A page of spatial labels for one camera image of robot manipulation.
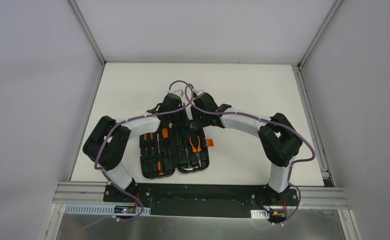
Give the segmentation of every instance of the screwdriver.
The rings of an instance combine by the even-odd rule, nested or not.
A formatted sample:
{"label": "screwdriver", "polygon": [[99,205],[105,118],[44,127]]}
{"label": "screwdriver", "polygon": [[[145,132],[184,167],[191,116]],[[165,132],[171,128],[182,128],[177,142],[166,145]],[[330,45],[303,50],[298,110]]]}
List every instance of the screwdriver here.
{"label": "screwdriver", "polygon": [[164,175],[164,173],[161,170],[161,162],[160,161],[158,161],[158,171],[159,171],[159,173],[158,173],[159,176]]}
{"label": "screwdriver", "polygon": [[[144,134],[144,137],[145,137],[145,144],[146,144],[146,140],[148,140],[148,136],[146,134]],[[146,157],[148,157],[148,148],[145,147],[145,152],[146,152]]]}
{"label": "screwdriver", "polygon": [[[151,132],[151,140],[154,139],[154,134]],[[152,147],[152,156],[154,156],[155,153],[154,153],[154,147]]]}
{"label": "screwdriver", "polygon": [[157,141],[158,141],[158,154],[161,154],[161,152],[159,152],[159,134],[158,133],[156,134],[156,138],[157,138]]}
{"label": "screwdriver", "polygon": [[164,139],[165,145],[167,145],[167,141],[168,141],[168,129],[167,128],[162,129],[162,138]]}

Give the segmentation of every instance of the black tool case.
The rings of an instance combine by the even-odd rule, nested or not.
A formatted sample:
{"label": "black tool case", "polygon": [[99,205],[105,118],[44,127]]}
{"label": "black tool case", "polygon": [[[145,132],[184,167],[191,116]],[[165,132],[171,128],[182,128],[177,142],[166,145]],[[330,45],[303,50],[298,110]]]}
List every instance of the black tool case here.
{"label": "black tool case", "polygon": [[[192,129],[190,125],[166,127],[168,137],[164,138],[164,128],[140,136],[140,165],[142,175],[147,179],[171,176],[175,169],[181,173],[193,173],[209,166],[209,155],[203,129]],[[201,167],[192,151],[189,137],[201,141]]]}

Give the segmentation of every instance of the orange pliers handle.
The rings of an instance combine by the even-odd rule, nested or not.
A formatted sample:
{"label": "orange pliers handle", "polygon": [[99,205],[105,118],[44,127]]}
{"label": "orange pliers handle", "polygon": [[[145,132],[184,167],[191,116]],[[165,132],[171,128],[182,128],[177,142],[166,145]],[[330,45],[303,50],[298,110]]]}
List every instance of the orange pliers handle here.
{"label": "orange pliers handle", "polygon": [[201,151],[201,139],[198,137],[198,148],[196,148],[193,143],[192,143],[192,137],[189,137],[189,142],[190,142],[190,145],[192,146],[192,151],[193,152],[196,152],[196,153],[199,153]]}

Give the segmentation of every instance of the white table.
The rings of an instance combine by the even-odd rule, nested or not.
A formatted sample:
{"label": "white table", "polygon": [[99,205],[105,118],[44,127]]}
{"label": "white table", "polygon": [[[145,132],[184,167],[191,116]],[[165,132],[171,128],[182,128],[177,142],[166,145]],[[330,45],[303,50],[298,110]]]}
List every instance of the white table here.
{"label": "white table", "polygon": [[[179,79],[210,93],[218,105],[230,104],[241,111],[263,116],[283,113],[293,127],[312,142],[290,65],[108,63],[83,143],[102,116],[128,119],[142,115],[162,102],[169,84]],[[176,84],[173,89],[184,89],[184,85]],[[268,182],[271,165],[258,138],[219,127],[206,127],[204,131],[215,143],[215,147],[209,148],[210,165],[204,171],[182,174],[176,170],[170,177],[146,179],[140,169],[138,138],[128,142],[124,166],[138,183],[264,185]],[[303,144],[297,158],[310,156]],[[93,166],[80,149],[72,181],[106,181]],[[296,164],[291,182],[323,186],[317,160]]]}

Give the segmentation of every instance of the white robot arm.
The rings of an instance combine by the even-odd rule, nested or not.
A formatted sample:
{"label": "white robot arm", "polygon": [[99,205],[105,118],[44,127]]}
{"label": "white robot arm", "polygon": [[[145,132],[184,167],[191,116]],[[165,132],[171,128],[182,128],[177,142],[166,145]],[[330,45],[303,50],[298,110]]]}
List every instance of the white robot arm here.
{"label": "white robot arm", "polygon": [[[230,112],[242,113],[242,111],[236,111],[235,108],[232,108],[227,104],[222,104],[218,107],[215,104],[214,99],[206,92],[195,97],[194,103],[203,110],[222,113],[221,115],[208,115],[191,107],[195,128],[202,128],[209,125],[218,126],[222,128],[237,129],[260,138],[265,154],[272,162],[270,180],[266,185],[266,190],[269,191],[273,198],[279,198],[280,195],[284,194],[288,189],[287,178],[289,164],[294,160],[295,155],[298,154],[302,141],[284,128],[253,120],[250,117],[240,114],[226,114]],[[180,104],[181,100],[179,96],[168,93],[162,103],[162,109],[160,107],[158,111],[171,111],[177,109]],[[126,189],[130,183],[134,181],[121,163],[127,141],[143,134],[154,133],[158,130],[160,124],[168,125],[169,122],[172,122],[173,119],[176,118],[176,115],[167,115],[168,114],[160,117],[145,117],[129,123],[124,123],[116,128],[113,135],[108,140],[99,159],[99,164],[107,171],[110,178],[122,189]],[[275,114],[270,119],[292,127],[286,117],[281,113]],[[95,161],[107,133],[116,124],[117,121],[109,116],[104,116],[99,120],[83,146],[83,152],[89,156],[92,161]]]}

